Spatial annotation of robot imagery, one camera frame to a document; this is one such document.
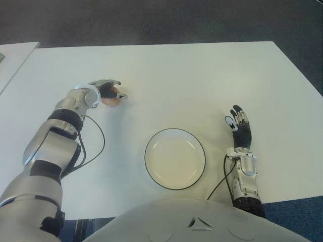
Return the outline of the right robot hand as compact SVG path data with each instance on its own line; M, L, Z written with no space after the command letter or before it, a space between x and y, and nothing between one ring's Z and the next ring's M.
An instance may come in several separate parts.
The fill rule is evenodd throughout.
M250 149L252 134L246 113L238 105L233 105L230 113L232 116L225 116L225 121L232 132L234 148Z

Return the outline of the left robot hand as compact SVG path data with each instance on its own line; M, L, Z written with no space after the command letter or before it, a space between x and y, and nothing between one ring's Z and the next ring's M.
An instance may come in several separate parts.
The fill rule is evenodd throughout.
M128 98L126 94L118 93L113 89L115 85L121 85L120 81L116 81L112 79L101 79L97 81L92 81L89 83L89 85L93 85L98 89L101 98L106 98L106 99L111 99L111 98L127 99Z

